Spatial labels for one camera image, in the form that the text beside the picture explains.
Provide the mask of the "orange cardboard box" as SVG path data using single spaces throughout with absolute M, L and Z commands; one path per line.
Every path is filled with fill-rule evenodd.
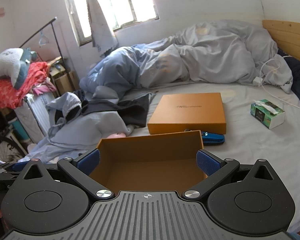
M 200 131 L 103 139 L 97 146 L 100 161 L 90 177 L 115 194 L 182 194 L 206 178 L 196 162 L 202 148 Z

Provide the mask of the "orange box lid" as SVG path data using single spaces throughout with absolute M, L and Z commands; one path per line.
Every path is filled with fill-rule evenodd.
M 168 94 L 162 96 L 148 124 L 150 134 L 200 130 L 226 134 L 220 93 Z

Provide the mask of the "blue glasses case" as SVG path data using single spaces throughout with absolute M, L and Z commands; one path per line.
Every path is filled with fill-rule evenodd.
M 201 132 L 201 136 L 204 145 L 208 145 L 208 146 L 221 145 L 225 142 L 225 136 L 222 134 Z

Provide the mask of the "pink computer mouse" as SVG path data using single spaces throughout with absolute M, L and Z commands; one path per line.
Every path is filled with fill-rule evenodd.
M 125 138 L 125 133 L 114 133 L 107 137 L 107 139 L 117 139 L 117 138 Z

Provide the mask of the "grey jacket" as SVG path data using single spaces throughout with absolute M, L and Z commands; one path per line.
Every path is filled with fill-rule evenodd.
M 125 125 L 145 127 L 154 96 L 154 93 L 148 92 L 130 100 L 111 102 L 106 99 L 88 100 L 83 90 L 66 92 L 46 105 L 50 120 L 47 136 L 53 137 L 65 124 L 74 121 L 80 115 L 91 113 L 116 112 Z

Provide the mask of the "green tissue pack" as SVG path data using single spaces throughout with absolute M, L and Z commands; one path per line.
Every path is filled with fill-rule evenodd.
M 283 124 L 286 117 L 283 109 L 267 99 L 255 100 L 250 106 L 250 114 L 268 129 Z

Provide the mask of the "cardboard boxes in corner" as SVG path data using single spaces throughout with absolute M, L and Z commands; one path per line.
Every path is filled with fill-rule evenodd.
M 74 70 L 67 70 L 60 56 L 49 61 L 47 65 L 50 80 L 56 87 L 55 97 L 79 90 L 77 73 Z

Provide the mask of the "red clothes pile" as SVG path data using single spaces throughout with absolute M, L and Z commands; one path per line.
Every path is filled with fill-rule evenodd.
M 42 95 L 55 92 L 56 87 L 48 77 L 47 62 L 34 62 L 29 66 L 27 76 L 21 83 L 12 84 L 10 79 L 0 79 L 0 109 L 16 109 L 22 105 L 27 94 Z

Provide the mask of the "grey crumpled duvet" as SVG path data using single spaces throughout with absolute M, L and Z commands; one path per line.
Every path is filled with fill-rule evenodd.
M 235 20 L 208 21 L 149 44 L 112 51 L 83 77 L 81 89 L 108 87 L 123 97 L 130 89 L 174 82 L 251 85 L 259 62 L 278 54 L 276 42 L 258 25 Z

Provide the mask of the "white grey plush toy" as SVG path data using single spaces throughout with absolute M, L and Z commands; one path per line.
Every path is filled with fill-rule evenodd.
M 14 89 L 20 89 L 28 75 L 30 64 L 38 59 L 30 48 L 10 48 L 0 53 L 0 79 L 10 78 Z

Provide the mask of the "grey window curtain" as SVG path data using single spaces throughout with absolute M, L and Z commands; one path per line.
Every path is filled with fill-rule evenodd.
M 98 0 L 86 0 L 93 47 L 99 57 L 105 58 L 118 46 L 117 38 L 110 28 Z

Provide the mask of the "wooden headboard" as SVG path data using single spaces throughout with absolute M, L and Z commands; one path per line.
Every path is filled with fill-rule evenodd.
M 262 25 L 279 48 L 300 61 L 300 23 L 263 20 Z

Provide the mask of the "window with bars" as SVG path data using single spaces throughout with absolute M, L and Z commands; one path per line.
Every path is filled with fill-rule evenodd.
M 87 0 L 66 0 L 76 40 L 80 46 L 92 41 Z M 158 20 L 154 0 L 97 0 L 113 31 Z

